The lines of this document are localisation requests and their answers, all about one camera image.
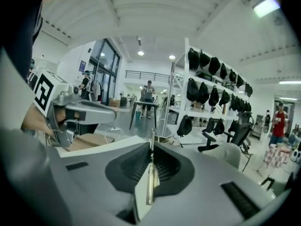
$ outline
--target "man in black shirt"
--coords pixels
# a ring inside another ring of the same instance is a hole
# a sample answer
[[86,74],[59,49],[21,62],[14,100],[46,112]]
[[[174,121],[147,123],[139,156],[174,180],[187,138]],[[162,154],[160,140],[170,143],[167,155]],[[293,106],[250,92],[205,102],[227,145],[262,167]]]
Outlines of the man in black shirt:
[[38,77],[32,72],[32,70],[34,69],[34,59],[32,59],[31,63],[30,63],[30,69],[29,72],[27,74],[27,78],[26,78],[26,83],[29,85],[29,87],[33,90]]
[[83,79],[83,81],[79,87],[79,90],[82,90],[80,97],[84,100],[90,100],[89,99],[90,91],[89,91],[89,89],[87,90],[87,85],[90,82],[90,71],[86,70],[84,72],[84,76],[85,76],[85,78]]

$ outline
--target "fluorescent light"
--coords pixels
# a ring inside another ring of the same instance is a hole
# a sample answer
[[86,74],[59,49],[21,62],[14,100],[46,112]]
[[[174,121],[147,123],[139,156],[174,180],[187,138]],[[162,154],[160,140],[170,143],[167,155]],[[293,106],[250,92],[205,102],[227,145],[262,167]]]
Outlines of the fluorescent light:
[[280,81],[279,84],[282,84],[282,85],[294,85],[294,84],[301,84],[301,81]]
[[280,8],[279,4],[276,0],[264,0],[263,2],[256,5],[253,10],[256,15],[261,18],[266,16],[267,14],[275,11],[276,9]]
[[298,100],[296,98],[285,98],[285,97],[279,97],[279,99],[282,99],[282,100]]

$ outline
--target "red shirt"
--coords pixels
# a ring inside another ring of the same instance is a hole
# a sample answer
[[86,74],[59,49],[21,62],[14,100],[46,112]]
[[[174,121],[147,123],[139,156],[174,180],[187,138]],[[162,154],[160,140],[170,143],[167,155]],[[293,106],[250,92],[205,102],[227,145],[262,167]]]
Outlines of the red shirt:
[[287,118],[287,114],[285,111],[283,111],[282,113],[276,111],[273,121],[275,121],[276,118],[279,118],[280,121],[278,121],[278,123],[277,122],[275,123],[273,135],[275,135],[276,137],[283,137],[285,118]]

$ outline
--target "railing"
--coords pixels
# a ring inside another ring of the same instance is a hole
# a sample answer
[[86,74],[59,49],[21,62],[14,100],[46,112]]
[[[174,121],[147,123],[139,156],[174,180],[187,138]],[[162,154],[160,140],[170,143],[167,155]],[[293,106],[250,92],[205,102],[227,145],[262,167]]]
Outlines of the railing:
[[170,75],[167,75],[167,74],[132,71],[132,70],[126,70],[126,78],[145,80],[145,81],[148,81],[148,80],[160,81],[160,82],[165,82],[168,84],[170,82]]

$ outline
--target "man in red shirt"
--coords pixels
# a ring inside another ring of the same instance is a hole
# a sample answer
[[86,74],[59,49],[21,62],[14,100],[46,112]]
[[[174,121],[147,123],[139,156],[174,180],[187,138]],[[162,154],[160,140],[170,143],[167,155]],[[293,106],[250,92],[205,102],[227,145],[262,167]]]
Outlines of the man in red shirt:
[[275,112],[272,127],[274,128],[269,146],[271,144],[282,143],[284,136],[284,127],[288,122],[287,113],[283,110],[284,106],[282,102],[279,102],[279,110]]

